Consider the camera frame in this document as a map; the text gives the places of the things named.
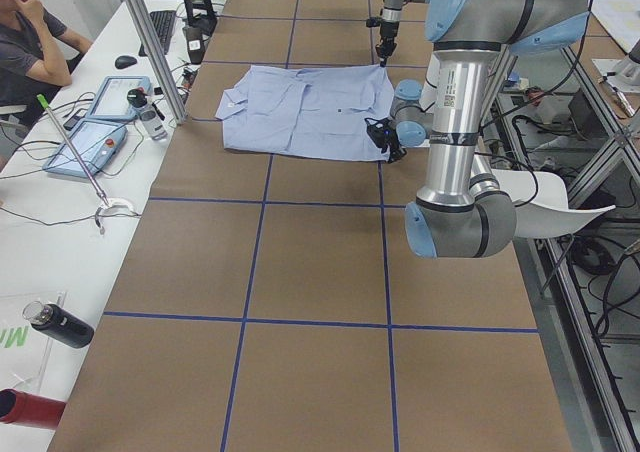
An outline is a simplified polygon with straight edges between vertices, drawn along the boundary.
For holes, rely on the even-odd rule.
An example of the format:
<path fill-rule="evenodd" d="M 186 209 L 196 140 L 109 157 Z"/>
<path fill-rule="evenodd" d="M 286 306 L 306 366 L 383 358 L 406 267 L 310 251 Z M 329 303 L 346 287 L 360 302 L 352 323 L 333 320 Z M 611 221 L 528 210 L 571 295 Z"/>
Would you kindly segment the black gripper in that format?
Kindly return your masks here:
<path fill-rule="evenodd" d="M 390 126 L 388 118 L 366 118 L 366 132 L 369 138 L 382 153 L 389 153 L 388 163 L 402 160 L 407 155 L 407 150 L 400 147 L 395 130 Z"/>
<path fill-rule="evenodd" d="M 380 58 L 380 67 L 387 66 L 387 58 L 390 58 L 397 46 L 397 23 L 381 20 L 379 25 L 380 41 L 376 45 L 376 53 Z"/>

